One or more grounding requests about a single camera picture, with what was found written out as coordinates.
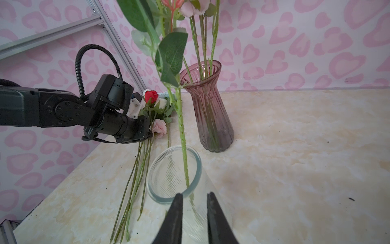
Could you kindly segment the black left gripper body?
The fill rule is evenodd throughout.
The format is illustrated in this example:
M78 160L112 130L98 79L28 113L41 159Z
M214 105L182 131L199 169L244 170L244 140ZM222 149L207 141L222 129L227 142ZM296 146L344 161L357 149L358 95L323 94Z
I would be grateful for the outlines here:
M111 74L101 77L95 89L86 98L86 107L93 111L87 126L84 127L84 141L98 141L100 134L113 136L115 143L128 144L142 142L151 137L150 119L138 115L134 120L127 116L134 88Z

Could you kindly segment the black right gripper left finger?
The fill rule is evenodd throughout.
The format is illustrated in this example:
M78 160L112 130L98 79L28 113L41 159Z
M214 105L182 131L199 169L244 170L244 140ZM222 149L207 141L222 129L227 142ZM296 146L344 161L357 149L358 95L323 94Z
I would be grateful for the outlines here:
M165 219L152 242L153 244L182 243L183 196L178 193L165 216Z

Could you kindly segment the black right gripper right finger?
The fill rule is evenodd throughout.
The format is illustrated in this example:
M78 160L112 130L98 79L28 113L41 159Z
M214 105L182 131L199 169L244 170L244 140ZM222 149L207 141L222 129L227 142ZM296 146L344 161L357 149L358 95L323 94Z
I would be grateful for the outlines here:
M207 194L207 224L210 244L239 244L213 192Z

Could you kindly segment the clear frosted glass vase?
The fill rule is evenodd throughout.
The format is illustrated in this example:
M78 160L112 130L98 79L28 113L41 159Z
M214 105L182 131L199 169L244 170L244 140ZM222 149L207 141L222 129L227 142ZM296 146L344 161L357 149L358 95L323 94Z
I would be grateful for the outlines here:
M152 163L147 176L147 191L154 202L171 205L176 194L183 195L183 234L197 244L208 241L207 194L213 192L231 225L231 209L220 196L192 147L186 148L187 169L184 168L182 147L172 146Z

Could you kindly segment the pale pink carnation spray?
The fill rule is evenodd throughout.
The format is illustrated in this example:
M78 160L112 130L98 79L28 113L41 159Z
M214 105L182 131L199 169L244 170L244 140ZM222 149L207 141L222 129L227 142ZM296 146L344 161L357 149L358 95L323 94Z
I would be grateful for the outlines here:
M168 89L170 103L178 115L185 185L190 186L179 73L182 69L188 33L175 27L184 1L118 1L130 25L149 39L143 45L150 51L160 81Z

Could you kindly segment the pink ribbed glass vase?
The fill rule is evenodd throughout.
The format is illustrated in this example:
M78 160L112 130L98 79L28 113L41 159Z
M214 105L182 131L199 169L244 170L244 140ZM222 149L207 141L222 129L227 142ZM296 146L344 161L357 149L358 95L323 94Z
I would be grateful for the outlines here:
M180 73L180 84L190 93L202 146L213 153L227 150L234 130L217 89L222 64L212 61L189 66Z

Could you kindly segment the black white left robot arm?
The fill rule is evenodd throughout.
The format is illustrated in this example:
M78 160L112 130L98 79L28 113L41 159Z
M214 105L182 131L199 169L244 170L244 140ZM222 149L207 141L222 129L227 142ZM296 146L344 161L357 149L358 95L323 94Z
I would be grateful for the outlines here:
M115 143L128 144L151 138L149 117L127 116L132 99L141 95L123 80L105 74L85 98L57 89L22 87L1 79L1 126L84 128L84 141L110 135Z

